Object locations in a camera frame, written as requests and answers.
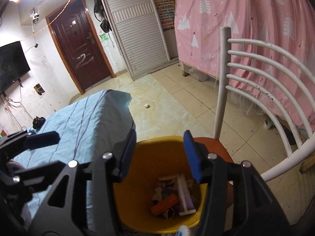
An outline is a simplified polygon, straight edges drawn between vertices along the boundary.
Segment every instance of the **door handle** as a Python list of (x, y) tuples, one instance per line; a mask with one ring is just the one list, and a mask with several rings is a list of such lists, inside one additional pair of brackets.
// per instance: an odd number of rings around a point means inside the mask
[(86, 39), (91, 39), (91, 38), (93, 38), (93, 36), (92, 36), (92, 33), (89, 32), (89, 36)]
[(91, 32), (89, 32), (89, 36), (86, 39), (90, 39), (92, 44), (95, 43), (94, 37)]

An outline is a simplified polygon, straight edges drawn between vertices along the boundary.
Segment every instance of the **security camera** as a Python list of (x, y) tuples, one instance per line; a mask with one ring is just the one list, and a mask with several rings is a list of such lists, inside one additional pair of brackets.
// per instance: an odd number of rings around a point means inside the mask
[(36, 24), (39, 20), (39, 10), (38, 12), (35, 12), (35, 9), (33, 8), (31, 10), (31, 18), (32, 18), (33, 23)]

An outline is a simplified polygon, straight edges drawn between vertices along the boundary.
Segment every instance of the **black bag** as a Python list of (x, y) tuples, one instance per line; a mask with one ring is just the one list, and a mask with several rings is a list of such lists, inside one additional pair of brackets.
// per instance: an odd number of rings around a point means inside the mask
[[(100, 14), (102, 16), (101, 20), (99, 20), (96, 16), (96, 13)], [(94, 15), (95, 18), (99, 21), (102, 22), (100, 24), (100, 28), (108, 34), (109, 31), (111, 31), (111, 25), (109, 24), (109, 21), (107, 19), (103, 4), (101, 0), (94, 0)]]
[(109, 24), (109, 21), (104, 18), (102, 23), (100, 24), (100, 28), (107, 34), (109, 31), (111, 31), (111, 25)]
[[(102, 1), (101, 0), (94, 0), (94, 15), (95, 15), (95, 18), (98, 20), (98, 21), (102, 21), (103, 19), (103, 4), (102, 4)], [(102, 16), (101, 20), (99, 20), (96, 16), (96, 13), (100, 14)]]

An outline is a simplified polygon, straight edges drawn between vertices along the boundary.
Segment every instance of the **blue gripper pad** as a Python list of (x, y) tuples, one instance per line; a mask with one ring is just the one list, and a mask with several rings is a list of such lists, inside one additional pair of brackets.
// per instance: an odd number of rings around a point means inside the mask
[(184, 132), (184, 150), (186, 152), (193, 178), (200, 184), (203, 178), (201, 170), (201, 157), (189, 130)]

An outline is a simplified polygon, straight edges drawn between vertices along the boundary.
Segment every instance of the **television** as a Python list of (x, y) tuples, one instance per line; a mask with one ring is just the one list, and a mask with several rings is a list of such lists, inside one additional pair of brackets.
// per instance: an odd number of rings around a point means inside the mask
[(0, 47), (0, 94), (29, 70), (19, 41)]

